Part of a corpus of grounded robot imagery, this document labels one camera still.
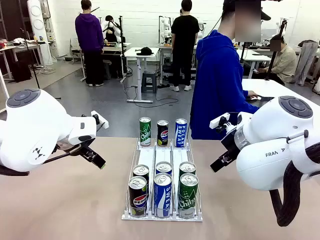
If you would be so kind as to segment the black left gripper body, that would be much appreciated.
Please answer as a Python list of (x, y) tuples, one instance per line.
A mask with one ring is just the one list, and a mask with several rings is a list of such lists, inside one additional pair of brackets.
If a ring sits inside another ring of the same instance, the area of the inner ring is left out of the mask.
[(74, 156), (81, 156), (85, 160), (93, 160), (95, 152), (85, 143), (81, 143), (75, 150)]

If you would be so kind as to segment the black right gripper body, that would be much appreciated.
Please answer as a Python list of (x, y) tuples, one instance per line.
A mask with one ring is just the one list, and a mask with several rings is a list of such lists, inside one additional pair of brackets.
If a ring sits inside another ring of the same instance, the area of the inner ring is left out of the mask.
[(229, 157), (237, 157), (240, 153), (239, 148), (235, 142), (235, 133), (236, 131), (230, 131), (222, 140), (221, 143), (226, 149), (226, 154)]

